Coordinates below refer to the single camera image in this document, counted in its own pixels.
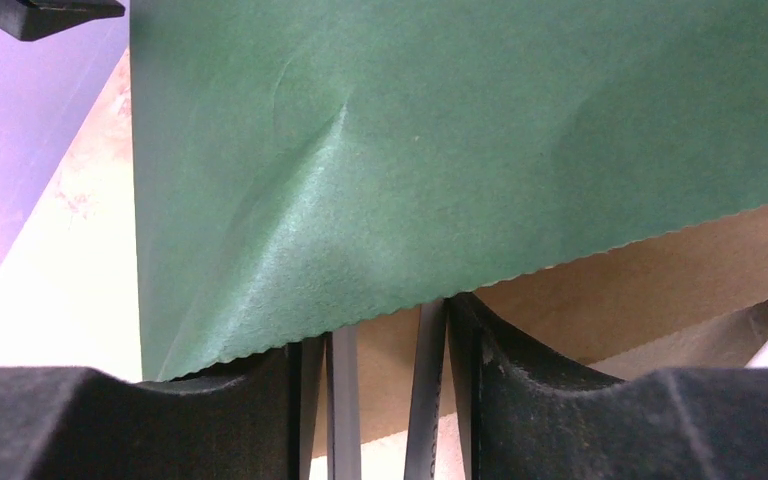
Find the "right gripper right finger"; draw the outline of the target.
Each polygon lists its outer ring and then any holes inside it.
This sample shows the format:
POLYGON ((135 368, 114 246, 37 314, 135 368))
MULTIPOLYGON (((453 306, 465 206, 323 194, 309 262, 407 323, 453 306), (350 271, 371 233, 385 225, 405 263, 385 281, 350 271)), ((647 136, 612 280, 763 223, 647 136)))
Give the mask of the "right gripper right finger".
POLYGON ((768 369, 579 364, 471 293, 446 302, 470 479, 768 479, 768 369))

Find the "metal tongs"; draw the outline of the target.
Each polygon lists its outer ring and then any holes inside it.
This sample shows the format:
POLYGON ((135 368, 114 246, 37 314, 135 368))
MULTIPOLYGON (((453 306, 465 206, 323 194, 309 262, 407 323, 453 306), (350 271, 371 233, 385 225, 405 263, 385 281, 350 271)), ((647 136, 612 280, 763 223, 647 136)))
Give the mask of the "metal tongs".
MULTIPOLYGON (((403 479, 419 320, 416 307, 357 325, 361 479, 403 479)), ((450 383, 441 392, 434 479, 465 479, 450 383)), ((326 386, 321 395, 310 479, 328 479, 326 386)))

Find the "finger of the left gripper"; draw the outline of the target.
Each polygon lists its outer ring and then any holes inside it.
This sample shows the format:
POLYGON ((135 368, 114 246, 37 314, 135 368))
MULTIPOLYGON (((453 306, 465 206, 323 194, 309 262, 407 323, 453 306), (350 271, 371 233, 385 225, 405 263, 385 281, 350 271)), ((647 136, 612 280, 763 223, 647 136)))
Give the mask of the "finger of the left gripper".
POLYGON ((19 41, 37 41, 125 12, 116 0, 0 0, 0 29, 19 41))

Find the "green paper bag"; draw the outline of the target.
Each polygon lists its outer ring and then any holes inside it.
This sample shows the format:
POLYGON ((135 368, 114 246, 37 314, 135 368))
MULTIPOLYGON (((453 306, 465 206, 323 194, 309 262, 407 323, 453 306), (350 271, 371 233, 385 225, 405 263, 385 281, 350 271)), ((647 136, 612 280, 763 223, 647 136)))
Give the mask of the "green paper bag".
POLYGON ((142 367, 476 292, 584 362, 768 300, 768 1, 135 1, 142 367))

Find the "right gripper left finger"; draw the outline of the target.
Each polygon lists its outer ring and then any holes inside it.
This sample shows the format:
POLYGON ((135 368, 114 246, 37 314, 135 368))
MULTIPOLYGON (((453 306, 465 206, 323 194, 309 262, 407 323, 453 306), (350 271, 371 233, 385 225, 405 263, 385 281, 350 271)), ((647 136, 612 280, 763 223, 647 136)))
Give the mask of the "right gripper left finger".
POLYGON ((170 382, 0 367, 0 479, 290 479, 298 346, 170 382))

